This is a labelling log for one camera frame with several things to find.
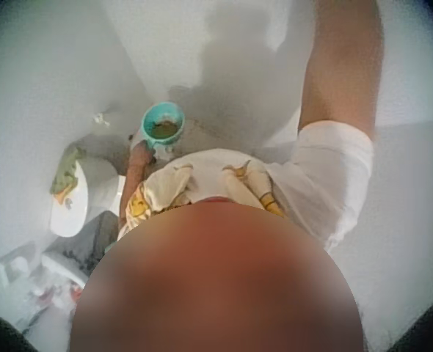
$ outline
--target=white object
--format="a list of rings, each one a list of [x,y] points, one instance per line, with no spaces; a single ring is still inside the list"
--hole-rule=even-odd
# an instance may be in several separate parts
[[[99,158],[76,161],[78,185],[66,196],[63,204],[53,199],[50,230],[62,237],[77,235],[83,226],[106,210],[119,215],[125,176]]]
[[[70,279],[81,288],[84,288],[86,285],[88,277],[85,273],[79,270],[75,261],[56,252],[45,252],[42,254],[40,260],[42,265],[52,273]]]
[[[4,286],[30,274],[29,265],[34,258],[35,250],[34,242],[30,241],[0,258],[1,280]]]
[[[110,127],[111,125],[110,122],[105,121],[103,113],[94,115],[93,119],[94,122],[97,123],[98,125],[104,125],[106,127]]]

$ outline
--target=white wall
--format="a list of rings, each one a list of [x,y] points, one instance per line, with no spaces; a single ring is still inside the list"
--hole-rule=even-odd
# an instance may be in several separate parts
[[[378,130],[365,207],[332,256],[373,352],[433,304],[433,122]]]
[[[150,105],[114,30],[95,1],[4,1],[0,12],[0,256],[26,243],[40,251],[59,158],[112,106],[110,133],[139,126]],[[0,315],[15,322],[23,289],[4,290]]]
[[[218,122],[237,129],[243,121],[269,132],[299,105],[313,32],[311,3],[103,1],[154,100],[171,97],[210,128]],[[377,122],[433,121],[433,18],[419,0],[379,5],[385,65]]]

